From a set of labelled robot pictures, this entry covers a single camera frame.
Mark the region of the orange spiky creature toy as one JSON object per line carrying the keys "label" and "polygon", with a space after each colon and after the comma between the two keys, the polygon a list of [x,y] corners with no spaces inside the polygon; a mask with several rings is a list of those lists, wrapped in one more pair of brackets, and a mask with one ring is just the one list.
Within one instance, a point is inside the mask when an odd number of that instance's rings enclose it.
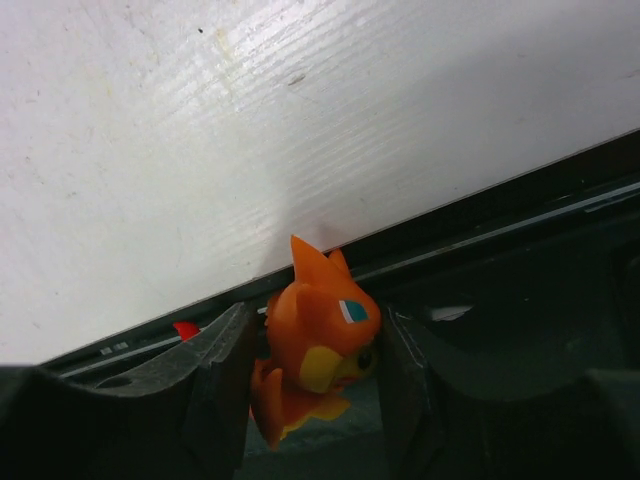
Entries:
{"label": "orange spiky creature toy", "polygon": [[267,303],[269,353],[250,376],[249,415],[272,450],[309,420],[333,421],[350,408],[342,393],[374,371],[382,326],[340,250],[324,254],[296,235],[290,249],[294,278]]}

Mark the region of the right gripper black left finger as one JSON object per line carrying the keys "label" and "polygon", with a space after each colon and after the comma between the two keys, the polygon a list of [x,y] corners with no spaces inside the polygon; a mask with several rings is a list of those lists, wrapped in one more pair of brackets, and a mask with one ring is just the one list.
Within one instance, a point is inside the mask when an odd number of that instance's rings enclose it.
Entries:
{"label": "right gripper black left finger", "polygon": [[5,479],[230,479],[240,468],[257,350],[237,303],[151,360],[95,386],[41,366],[1,370]]}

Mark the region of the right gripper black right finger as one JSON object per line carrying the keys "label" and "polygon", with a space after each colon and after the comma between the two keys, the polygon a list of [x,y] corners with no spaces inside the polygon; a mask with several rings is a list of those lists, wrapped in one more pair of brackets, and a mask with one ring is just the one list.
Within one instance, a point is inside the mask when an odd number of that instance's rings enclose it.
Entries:
{"label": "right gripper black right finger", "polygon": [[453,351],[447,377],[428,330],[383,308],[382,424],[393,479],[636,479],[639,374],[589,369],[544,393],[491,392]]}

